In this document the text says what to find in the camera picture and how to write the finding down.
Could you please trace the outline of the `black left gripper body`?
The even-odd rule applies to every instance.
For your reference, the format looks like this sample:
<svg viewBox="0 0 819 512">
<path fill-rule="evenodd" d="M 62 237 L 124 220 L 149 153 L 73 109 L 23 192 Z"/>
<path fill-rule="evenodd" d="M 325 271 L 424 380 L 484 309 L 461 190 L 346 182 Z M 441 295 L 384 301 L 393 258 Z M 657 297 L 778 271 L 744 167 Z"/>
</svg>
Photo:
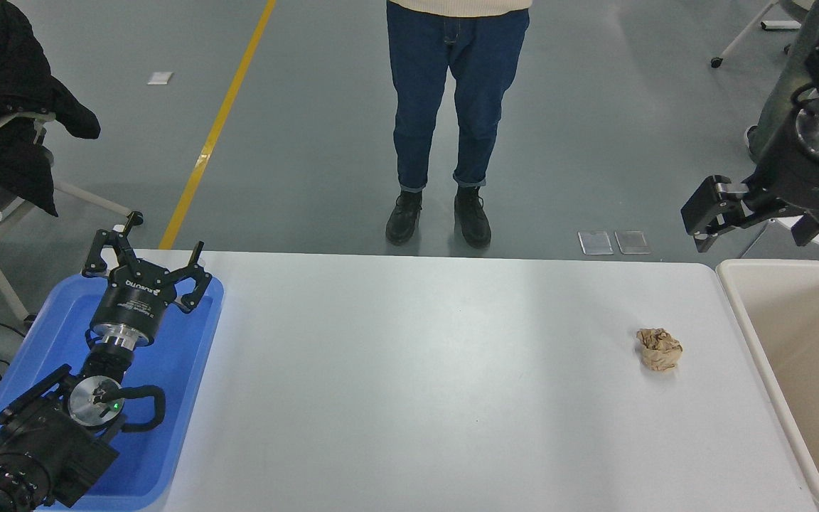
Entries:
<svg viewBox="0 0 819 512">
<path fill-rule="evenodd" d="M 114 268 L 89 329 L 107 336 L 107 329 L 123 325 L 139 339 L 155 339 L 169 305 L 178 297 L 176 283 L 196 276 L 196 266 L 176 271 L 136 258 Z"/>
</svg>

